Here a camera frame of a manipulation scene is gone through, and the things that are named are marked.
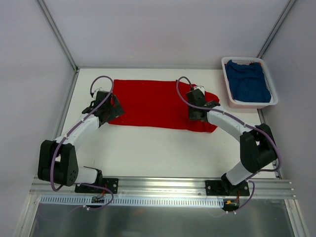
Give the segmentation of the red t shirt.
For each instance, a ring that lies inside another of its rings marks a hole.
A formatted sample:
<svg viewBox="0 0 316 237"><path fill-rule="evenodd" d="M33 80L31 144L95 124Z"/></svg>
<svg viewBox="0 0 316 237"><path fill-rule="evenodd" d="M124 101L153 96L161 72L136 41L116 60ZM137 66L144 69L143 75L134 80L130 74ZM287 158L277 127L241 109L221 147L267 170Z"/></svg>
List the red t shirt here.
<svg viewBox="0 0 316 237"><path fill-rule="evenodd" d="M207 133L217 128L206 121L189 119L189 108L180 99L175 81L116 79L113 93L124 114L109 124Z"/></svg>

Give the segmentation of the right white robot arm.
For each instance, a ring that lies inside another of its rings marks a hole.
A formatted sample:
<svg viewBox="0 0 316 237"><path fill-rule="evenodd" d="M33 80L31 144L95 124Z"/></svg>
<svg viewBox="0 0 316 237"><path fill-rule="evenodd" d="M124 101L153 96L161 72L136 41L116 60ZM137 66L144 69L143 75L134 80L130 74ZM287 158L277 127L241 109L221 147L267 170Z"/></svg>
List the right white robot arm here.
<svg viewBox="0 0 316 237"><path fill-rule="evenodd" d="M247 179L256 173L266 171L266 166L279 158L271 132L266 124L249 125L224 111L216 101L207 101L199 88L186 93L189 118L215 125L233 136L239 142L240 161L220 180L205 182L208 196L247 196Z"/></svg>

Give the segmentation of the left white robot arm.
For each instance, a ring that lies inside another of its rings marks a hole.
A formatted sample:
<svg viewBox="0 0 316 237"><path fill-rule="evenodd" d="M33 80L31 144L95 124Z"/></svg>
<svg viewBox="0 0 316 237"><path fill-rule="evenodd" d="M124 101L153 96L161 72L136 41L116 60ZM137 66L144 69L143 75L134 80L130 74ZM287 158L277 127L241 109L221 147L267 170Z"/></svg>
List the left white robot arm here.
<svg viewBox="0 0 316 237"><path fill-rule="evenodd" d="M91 192L101 191L102 172L96 168L79 166L77 151L99 127L123 114L123 108L115 95L102 90L96 92L95 99L82 111L77 123L66 134L42 142L38 178L67 187L86 183Z"/></svg>

